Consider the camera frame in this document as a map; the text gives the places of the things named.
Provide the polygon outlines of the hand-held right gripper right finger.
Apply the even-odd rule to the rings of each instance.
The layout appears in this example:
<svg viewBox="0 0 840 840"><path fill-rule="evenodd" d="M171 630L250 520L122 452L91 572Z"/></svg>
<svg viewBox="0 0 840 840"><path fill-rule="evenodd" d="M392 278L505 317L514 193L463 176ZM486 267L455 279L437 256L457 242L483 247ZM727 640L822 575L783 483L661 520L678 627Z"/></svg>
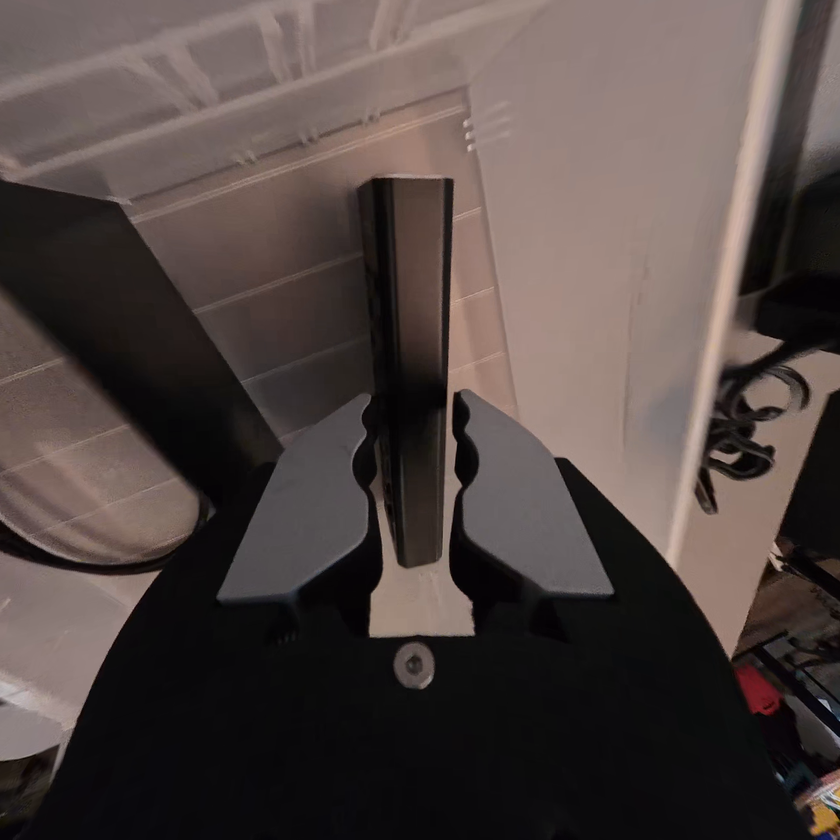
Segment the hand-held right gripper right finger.
<svg viewBox="0 0 840 840"><path fill-rule="evenodd" d="M476 635L562 636L562 601L608 602L615 587L550 451L471 390L455 394L449 569Z"/></svg>

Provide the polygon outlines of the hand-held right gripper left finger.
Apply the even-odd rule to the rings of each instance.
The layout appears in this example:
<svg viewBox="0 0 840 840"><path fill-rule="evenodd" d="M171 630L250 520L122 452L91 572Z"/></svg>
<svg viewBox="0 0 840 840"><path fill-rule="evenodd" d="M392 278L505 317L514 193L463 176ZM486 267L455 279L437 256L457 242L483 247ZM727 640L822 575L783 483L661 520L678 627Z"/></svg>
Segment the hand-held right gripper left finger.
<svg viewBox="0 0 840 840"><path fill-rule="evenodd" d="M295 633L330 610L367 636L383 572L371 492L375 401L363 392L301 434L281 455L217 591L221 606L278 606Z"/></svg>

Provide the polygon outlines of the clear plastic bin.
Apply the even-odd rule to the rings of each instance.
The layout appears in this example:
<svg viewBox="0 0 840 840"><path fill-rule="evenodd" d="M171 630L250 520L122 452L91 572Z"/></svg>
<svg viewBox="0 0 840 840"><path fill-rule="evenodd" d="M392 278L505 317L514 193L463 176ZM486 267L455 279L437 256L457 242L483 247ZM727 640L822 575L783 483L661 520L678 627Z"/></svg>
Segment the clear plastic bin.
<svg viewBox="0 0 840 840"><path fill-rule="evenodd" d="M2 175L127 212L284 445L371 378L354 188L455 179L449 388L733 648L688 489L794 2L2 2Z"/></svg>

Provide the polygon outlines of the red bag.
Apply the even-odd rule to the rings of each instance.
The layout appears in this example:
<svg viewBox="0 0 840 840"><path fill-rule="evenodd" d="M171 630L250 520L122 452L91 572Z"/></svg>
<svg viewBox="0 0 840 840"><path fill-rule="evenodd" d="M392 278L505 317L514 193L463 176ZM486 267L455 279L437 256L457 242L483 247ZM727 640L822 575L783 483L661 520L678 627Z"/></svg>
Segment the red bag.
<svg viewBox="0 0 840 840"><path fill-rule="evenodd" d="M755 666L739 665L734 674L752 715L771 717L780 711L782 694Z"/></svg>

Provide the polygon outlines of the black slanted panel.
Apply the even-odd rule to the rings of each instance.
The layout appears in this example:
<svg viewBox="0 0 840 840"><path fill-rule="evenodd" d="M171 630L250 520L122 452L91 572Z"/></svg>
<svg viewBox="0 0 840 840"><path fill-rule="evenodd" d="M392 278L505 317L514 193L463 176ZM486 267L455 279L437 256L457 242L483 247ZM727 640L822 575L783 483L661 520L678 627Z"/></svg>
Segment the black slanted panel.
<svg viewBox="0 0 840 840"><path fill-rule="evenodd" d="M794 486L780 534L829 558L839 557L839 392L829 395Z"/></svg>

